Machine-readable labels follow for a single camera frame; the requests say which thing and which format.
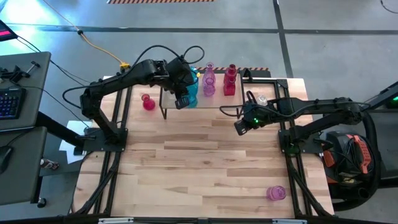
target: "orange striped tape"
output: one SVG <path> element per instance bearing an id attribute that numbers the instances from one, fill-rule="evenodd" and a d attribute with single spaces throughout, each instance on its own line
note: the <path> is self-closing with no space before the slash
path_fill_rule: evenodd
<path id="1" fill-rule="evenodd" d="M 216 67 L 214 68 L 214 70 L 216 71 L 226 71 L 228 67 Z M 238 67 L 238 70 L 245 70 L 246 67 Z M 247 68 L 249 70 L 252 71 L 268 71 L 268 68 L 262 68 L 262 67 L 251 67 L 251 68 Z M 206 67 L 197 67 L 197 70 L 206 70 Z"/>
<path id="2" fill-rule="evenodd" d="M 108 0 L 108 4 L 213 2 L 215 0 Z"/>

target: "pink vase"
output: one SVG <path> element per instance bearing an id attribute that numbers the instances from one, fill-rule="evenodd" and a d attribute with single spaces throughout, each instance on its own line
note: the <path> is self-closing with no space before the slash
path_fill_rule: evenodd
<path id="1" fill-rule="evenodd" d="M 238 71 L 236 66 L 231 64 L 229 68 L 225 71 L 224 75 L 224 96 L 234 96 L 235 95 L 235 82 L 236 82 L 236 75 Z"/>
<path id="2" fill-rule="evenodd" d="M 203 93 L 205 96 L 213 96 L 216 92 L 216 75 L 214 74 L 214 64 L 206 64 L 205 75 L 203 76 Z"/>
<path id="3" fill-rule="evenodd" d="M 155 108 L 155 101 L 148 94 L 144 94 L 141 99 L 145 110 L 153 110 Z"/>

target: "magenta bottle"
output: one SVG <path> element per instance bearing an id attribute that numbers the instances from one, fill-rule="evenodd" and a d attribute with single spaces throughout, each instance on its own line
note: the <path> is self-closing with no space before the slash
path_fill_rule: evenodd
<path id="1" fill-rule="evenodd" d="M 270 187 L 267 190 L 267 198 L 272 201 L 283 200 L 286 198 L 286 190 L 282 186 Z"/>
<path id="2" fill-rule="evenodd" d="M 235 95 L 235 82 L 236 82 L 236 75 L 238 71 L 236 66 L 231 64 L 229 68 L 225 71 L 224 75 L 224 96 L 233 96 Z"/>
<path id="3" fill-rule="evenodd" d="M 213 96 L 216 92 L 216 75 L 214 74 L 214 64 L 206 64 L 205 75 L 203 76 L 203 93 L 205 96 Z"/>
<path id="4" fill-rule="evenodd" d="M 151 99 L 148 94 L 144 94 L 141 99 L 142 106 L 145 110 L 153 110 L 155 108 L 155 101 Z"/>

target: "computer mouse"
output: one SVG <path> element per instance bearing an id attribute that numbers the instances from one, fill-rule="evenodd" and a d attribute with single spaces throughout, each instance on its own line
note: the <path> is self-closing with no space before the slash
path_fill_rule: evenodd
<path id="1" fill-rule="evenodd" d="M 0 174 L 6 171 L 14 148 L 11 146 L 0 147 Z"/>

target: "wooden tabletop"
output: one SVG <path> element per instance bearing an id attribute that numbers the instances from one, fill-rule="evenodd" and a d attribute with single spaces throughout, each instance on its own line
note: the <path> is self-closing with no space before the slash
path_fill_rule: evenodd
<path id="1" fill-rule="evenodd" d="M 291 97 L 307 100 L 303 79 L 288 79 L 288 83 Z M 275 98 L 272 85 L 244 84 L 244 89 L 256 97 Z M 129 137 L 119 167 L 112 216 L 294 217 L 285 158 L 277 141 L 279 124 L 238 136 L 233 126 L 236 120 L 217 109 L 173 110 L 164 120 L 158 106 L 154 111 L 142 108 L 141 96 L 145 93 L 159 102 L 159 87 L 133 87 Z M 109 118 L 115 97 L 108 95 L 102 103 Z M 301 116 L 296 124 L 311 121 L 311 116 Z M 74 196 L 75 210 L 97 187 L 103 157 L 103 152 L 94 152 L 83 163 Z M 302 157 L 309 189 L 324 209 L 333 213 L 321 160 L 312 154 Z M 271 202 L 265 198 L 266 190 L 275 185 L 287 189 L 285 200 Z M 300 189 L 298 199 L 304 212 Z"/>

